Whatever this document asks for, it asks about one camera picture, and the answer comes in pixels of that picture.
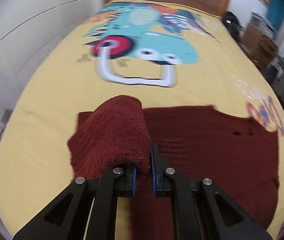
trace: bed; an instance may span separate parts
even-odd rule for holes
[[[278,130],[280,188],[268,228],[275,239],[284,220],[284,111],[222,25],[229,1],[105,2],[38,68],[6,127],[0,143],[0,217],[9,233],[19,231],[73,179],[66,142],[77,114],[130,95],[143,108],[215,105]],[[128,201],[120,199],[117,239],[130,239],[129,215]]]

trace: red wheel print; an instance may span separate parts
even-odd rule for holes
[[[134,48],[134,45],[134,41],[129,37],[121,35],[111,35],[98,41],[93,46],[92,53],[94,56],[97,57],[101,47],[108,46],[110,47],[110,58],[115,59],[127,55]]]

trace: folded red towel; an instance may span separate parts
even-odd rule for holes
[[[68,141],[75,178],[93,179],[111,168],[134,164],[137,184],[147,180],[151,141],[138,99],[111,98],[81,121]]]

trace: red towel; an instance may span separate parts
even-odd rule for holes
[[[143,110],[152,142],[170,165],[190,178],[211,178],[265,229],[277,205],[277,132],[253,118],[239,118],[213,106]],[[79,113],[79,127],[91,112]],[[173,239],[170,199],[152,196],[151,181],[131,199],[134,240]]]
[[[100,177],[110,168],[134,164],[137,184],[149,177],[151,141],[141,102],[129,96],[111,98],[79,121],[69,139],[74,178]]]

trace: black bag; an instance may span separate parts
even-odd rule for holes
[[[236,42],[239,42],[239,34],[242,27],[237,17],[232,12],[227,11],[222,17],[222,23],[227,28],[232,38]]]

